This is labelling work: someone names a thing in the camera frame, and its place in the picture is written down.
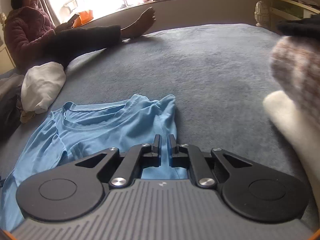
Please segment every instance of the smartphone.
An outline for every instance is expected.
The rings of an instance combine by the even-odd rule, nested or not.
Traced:
[[[71,25],[75,22],[75,20],[80,16],[79,13],[75,13],[69,20],[68,23]]]

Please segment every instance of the purple jacket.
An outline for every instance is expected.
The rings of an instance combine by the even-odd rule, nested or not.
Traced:
[[[41,56],[42,47],[55,35],[49,16],[40,8],[29,6],[9,13],[4,27],[4,42],[22,73]]]

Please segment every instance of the woman's hand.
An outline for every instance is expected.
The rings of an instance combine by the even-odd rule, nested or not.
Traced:
[[[58,32],[61,32],[61,31],[65,31],[65,30],[69,30],[72,28],[72,25],[73,23],[63,23],[63,24],[60,24],[58,25],[56,28],[55,28],[55,32],[58,33]]]

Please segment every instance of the bare foot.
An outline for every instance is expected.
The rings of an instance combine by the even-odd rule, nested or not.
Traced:
[[[133,24],[121,30],[122,39],[132,39],[143,35],[156,20],[155,10],[149,7],[145,10]]]

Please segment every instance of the gray ribbed panel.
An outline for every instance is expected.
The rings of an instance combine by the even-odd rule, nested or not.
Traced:
[[[189,180],[141,180],[113,190],[99,209],[64,224],[26,220],[18,240],[303,240],[312,232],[299,220],[264,225],[231,212],[212,190]]]

